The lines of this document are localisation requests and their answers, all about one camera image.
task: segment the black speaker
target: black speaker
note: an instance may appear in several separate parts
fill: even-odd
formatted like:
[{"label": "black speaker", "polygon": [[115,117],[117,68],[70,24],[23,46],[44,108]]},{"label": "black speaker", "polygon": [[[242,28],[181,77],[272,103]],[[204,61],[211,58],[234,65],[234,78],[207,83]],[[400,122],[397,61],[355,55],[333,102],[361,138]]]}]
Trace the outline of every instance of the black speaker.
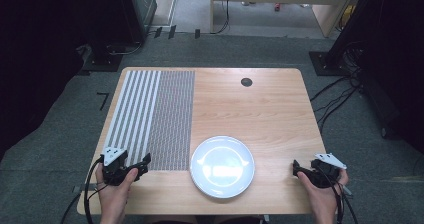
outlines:
[{"label": "black speaker", "polygon": [[424,0],[381,0],[358,65],[383,136],[399,135],[424,153]]},{"label": "black speaker", "polygon": [[62,1],[91,46],[90,71],[116,71],[122,56],[114,53],[126,53],[127,47],[135,49],[145,42],[157,8],[156,0]]}]

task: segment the wrist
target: wrist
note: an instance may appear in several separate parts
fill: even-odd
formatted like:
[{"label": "wrist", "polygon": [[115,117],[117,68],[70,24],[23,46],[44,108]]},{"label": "wrist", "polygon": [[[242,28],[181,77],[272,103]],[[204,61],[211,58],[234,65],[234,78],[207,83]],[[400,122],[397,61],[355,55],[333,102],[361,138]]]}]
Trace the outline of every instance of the wrist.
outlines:
[{"label": "wrist", "polygon": [[314,214],[315,224],[333,224],[334,223],[334,216],[326,216],[322,214]]},{"label": "wrist", "polygon": [[117,224],[117,223],[121,223],[121,221],[119,220],[119,218],[116,218],[116,217],[102,215],[100,219],[100,224]]}]

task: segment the wire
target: wire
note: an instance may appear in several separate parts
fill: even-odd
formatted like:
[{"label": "wire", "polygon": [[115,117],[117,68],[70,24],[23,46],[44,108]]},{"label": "wire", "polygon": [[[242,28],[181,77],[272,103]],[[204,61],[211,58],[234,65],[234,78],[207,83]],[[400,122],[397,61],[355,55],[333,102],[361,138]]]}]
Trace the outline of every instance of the wire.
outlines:
[{"label": "wire", "polygon": [[129,55],[129,54],[133,54],[134,52],[136,52],[138,49],[140,49],[140,47],[141,47],[141,45],[142,45],[142,42],[136,42],[136,43],[134,43],[134,44],[138,44],[138,46],[134,49],[134,50],[132,50],[132,51],[130,51],[130,52],[109,52],[109,55]]},{"label": "wire", "polygon": [[353,212],[353,208],[350,205],[350,202],[349,202],[348,198],[346,197],[346,195],[343,193],[343,191],[342,191],[342,199],[343,199],[343,201],[346,201],[346,204],[347,204],[347,206],[349,207],[349,210],[350,210],[350,214],[352,215],[353,221],[355,222],[355,224],[358,224],[358,219],[356,219],[356,215]]},{"label": "wire", "polygon": [[342,206],[342,199],[341,196],[337,193],[336,188],[334,187],[334,183],[337,183],[335,180],[331,181],[330,178],[328,178],[328,176],[324,173],[324,171],[321,169],[321,167],[317,166],[318,171],[324,175],[325,179],[327,179],[328,183],[331,186],[331,189],[333,189],[335,198],[336,198],[336,202],[337,202],[337,223],[341,224],[342,220],[343,220],[343,214],[344,214],[344,210],[343,210],[343,206]]},{"label": "wire", "polygon": [[102,159],[103,158],[100,157],[99,159],[97,159],[93,163],[93,165],[90,168],[90,172],[88,173],[87,181],[85,182],[85,189],[84,189],[84,210],[85,210],[85,217],[87,218],[87,222],[89,224],[93,224],[93,219],[91,218],[91,213],[90,213],[90,201],[89,201],[89,199],[87,197],[88,196],[88,187],[90,186],[90,179],[91,179],[91,176],[93,175],[94,168],[96,167],[96,165],[98,163],[100,163],[100,162],[103,161]]},{"label": "wire", "polygon": [[105,186],[104,186],[104,187],[100,188],[99,190],[96,190],[93,194],[91,194],[91,195],[88,197],[88,200],[90,200],[90,198],[91,198],[92,196],[94,196],[95,194],[99,193],[101,190],[105,189],[107,186],[109,186],[109,185],[105,184]]},{"label": "wire", "polygon": [[358,49],[347,49],[346,52],[343,54],[343,60],[346,63],[346,66],[348,67],[349,71],[352,72],[352,76],[359,72],[359,70],[361,69],[356,63],[358,62],[359,59],[355,59],[356,57],[359,58],[359,56],[362,55],[362,50],[358,50]]},{"label": "wire", "polygon": [[78,195],[76,195],[74,197],[74,199],[72,199],[71,203],[69,204],[68,208],[66,208],[65,213],[63,213],[62,216],[62,220],[60,221],[61,224],[65,223],[65,218],[68,215],[69,210],[71,209],[72,205],[78,200],[78,198],[81,196],[81,193],[78,193]]},{"label": "wire", "polygon": [[349,95],[342,101],[342,103],[340,103],[338,106],[336,106],[333,110],[331,110],[325,117],[322,118],[322,122],[321,122],[321,126],[319,128],[319,132],[322,134],[322,130],[324,129],[324,123],[327,120],[327,118],[337,109],[339,109],[352,95],[353,93],[357,90],[358,88],[354,88],[354,90],[352,92],[349,93]]},{"label": "wire", "polygon": [[337,79],[336,81],[334,81],[334,82],[332,82],[332,83],[330,83],[330,84],[328,84],[327,86],[325,86],[323,89],[321,89],[321,91],[319,91],[317,94],[315,94],[315,96],[313,96],[311,99],[309,99],[309,101],[313,101],[313,100],[315,100],[319,95],[321,95],[322,93],[324,93],[326,90],[328,90],[328,89],[330,89],[331,87],[333,87],[335,84],[337,84],[337,83],[339,83],[339,82],[341,82],[341,81],[343,81],[343,80],[346,80],[346,79],[348,79],[349,77],[342,77],[342,78],[339,78],[339,79]]},{"label": "wire", "polygon": [[227,0],[227,12],[226,12],[226,14],[227,14],[227,19],[225,20],[224,25],[221,27],[221,30],[219,30],[219,31],[217,31],[217,32],[211,32],[210,34],[219,34],[219,33],[223,32],[223,31],[224,31],[224,30],[228,27],[228,24],[229,24],[229,22],[230,22],[230,15],[229,15],[229,13],[228,13],[228,1],[229,1],[229,0]]},{"label": "wire", "polygon": [[330,107],[332,107],[335,103],[339,102],[341,98],[345,97],[345,96],[347,95],[347,94],[345,94],[345,92],[348,92],[348,91],[350,91],[350,90],[352,90],[352,87],[350,87],[349,89],[344,90],[344,91],[342,92],[342,94],[341,94],[338,98],[336,98],[336,99],[334,99],[334,100],[331,100],[331,101],[330,101],[327,105],[325,105],[325,106],[323,106],[323,107],[320,107],[320,108],[318,108],[318,109],[314,110],[314,112],[318,112],[318,111],[321,111],[321,110],[322,110],[322,109],[324,109],[324,108],[327,108],[327,110],[326,110],[326,111],[325,111],[325,113],[324,113],[324,116],[325,116],[325,114],[327,113],[328,109],[329,109]]}]

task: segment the white plate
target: white plate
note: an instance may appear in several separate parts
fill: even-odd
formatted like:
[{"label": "white plate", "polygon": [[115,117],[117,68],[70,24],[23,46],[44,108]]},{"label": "white plate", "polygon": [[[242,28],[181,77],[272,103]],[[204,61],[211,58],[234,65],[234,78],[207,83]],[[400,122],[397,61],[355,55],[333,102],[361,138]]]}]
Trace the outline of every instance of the white plate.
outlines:
[{"label": "white plate", "polygon": [[239,140],[216,136],[202,142],[190,163],[191,177],[205,194],[230,198],[252,182],[255,163],[249,149]]}]

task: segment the white stripe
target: white stripe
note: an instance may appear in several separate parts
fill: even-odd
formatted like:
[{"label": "white stripe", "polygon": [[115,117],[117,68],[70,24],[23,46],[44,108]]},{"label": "white stripe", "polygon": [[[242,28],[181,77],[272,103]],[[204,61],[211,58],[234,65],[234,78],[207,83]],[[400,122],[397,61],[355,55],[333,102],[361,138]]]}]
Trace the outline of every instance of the white stripe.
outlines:
[{"label": "white stripe", "polygon": [[139,100],[140,100],[140,96],[141,96],[140,93],[142,93],[143,89],[145,89],[144,85],[143,85],[145,72],[144,71],[141,71],[141,72],[138,71],[137,73],[141,74],[141,80],[136,83],[136,85],[139,88],[138,88],[138,91],[136,93],[136,99],[135,99],[134,105],[132,106],[133,115],[131,115],[131,120],[130,120],[130,125],[129,125],[130,129],[128,130],[127,136],[126,136],[126,139],[125,139],[125,143],[127,143],[127,146],[129,146],[129,150],[127,149],[128,154],[129,154],[129,158],[128,158],[127,162],[129,162],[129,163],[131,163],[131,160],[132,160],[132,156],[133,156],[132,154],[133,154],[134,146],[135,147],[137,146],[136,143],[135,143],[135,137],[137,136],[137,128],[138,128],[138,124],[139,124],[138,120],[140,118],[141,113],[143,112],[143,102],[140,102]]},{"label": "white stripe", "polygon": [[[148,89],[150,89],[150,86],[151,86],[150,76],[151,75],[154,76],[154,74],[155,74],[155,71],[146,71],[146,72],[147,72],[147,77],[146,77],[146,82],[145,82],[145,85],[144,85],[144,88],[143,88],[143,95],[142,95],[142,99],[141,99],[141,102],[142,102],[142,107],[141,107],[142,112],[141,113],[143,113],[143,118],[140,118],[140,115],[141,115],[141,113],[140,113],[140,115],[137,117],[137,122],[139,124],[140,121],[141,121],[141,127],[140,127],[140,129],[138,129],[138,128],[135,129],[136,131],[139,130],[138,134],[137,134],[138,141],[134,141],[134,143],[136,145],[135,154],[134,154],[135,157],[139,157],[140,148],[141,148],[141,146],[139,144],[140,144],[140,142],[141,142],[141,140],[143,139],[143,136],[144,136],[144,126],[145,126],[145,122],[146,122],[147,109],[149,108],[150,93],[147,94],[147,100],[146,100],[146,92],[147,92]],[[130,163],[130,158],[127,159],[127,165],[132,165]]]},{"label": "white stripe", "polygon": [[118,123],[116,124],[117,131],[113,135],[113,140],[112,140],[113,146],[115,146],[117,148],[122,148],[121,146],[119,146],[119,143],[116,142],[116,138],[119,136],[118,135],[119,132],[121,132],[121,135],[122,135],[122,125],[121,125],[122,118],[123,118],[124,113],[127,110],[127,102],[128,102],[129,96],[130,96],[129,90],[133,86],[133,81],[134,81],[134,75],[131,75],[130,79],[129,79],[129,83],[127,83],[127,88],[126,88],[126,90],[128,90],[128,91],[125,92],[124,101],[120,105]]},{"label": "white stripe", "polygon": [[153,117],[153,112],[155,110],[156,97],[157,97],[157,93],[158,93],[160,75],[161,75],[161,72],[159,71],[158,76],[157,76],[157,80],[156,80],[156,86],[155,86],[154,94],[153,94],[153,102],[152,102],[150,116],[149,116],[149,123],[147,125],[146,137],[144,139],[144,144],[143,144],[143,152],[141,153],[142,157],[144,157],[146,155],[146,149],[147,149],[147,144],[148,144],[149,135],[150,135],[150,127],[152,125],[152,119],[153,119],[152,117]]},{"label": "white stripe", "polygon": [[112,145],[110,143],[110,137],[112,135],[113,127],[115,126],[116,117],[118,116],[118,110],[119,110],[119,107],[121,106],[121,103],[122,103],[122,97],[125,93],[125,88],[127,88],[127,82],[128,82],[129,76],[130,76],[130,71],[128,71],[125,75],[124,83],[122,84],[122,88],[121,88],[121,93],[119,93],[118,103],[116,104],[115,111],[114,111],[113,117],[112,117],[112,121],[110,122],[109,130],[107,132],[106,140],[105,140],[105,143],[103,145],[103,150],[106,147],[112,147]]},{"label": "white stripe", "polygon": [[134,96],[137,92],[137,84],[138,84],[138,80],[140,78],[140,72],[135,72],[135,80],[134,83],[132,85],[132,90],[131,90],[131,97],[129,99],[129,103],[128,103],[128,107],[127,107],[127,111],[125,114],[125,119],[124,122],[121,125],[121,134],[119,135],[119,145],[121,146],[121,149],[127,150],[128,148],[128,143],[123,142],[123,139],[126,135],[128,135],[128,130],[130,129],[130,125],[131,123],[128,123],[128,119],[130,118],[130,116],[132,116],[132,112],[134,111]]}]

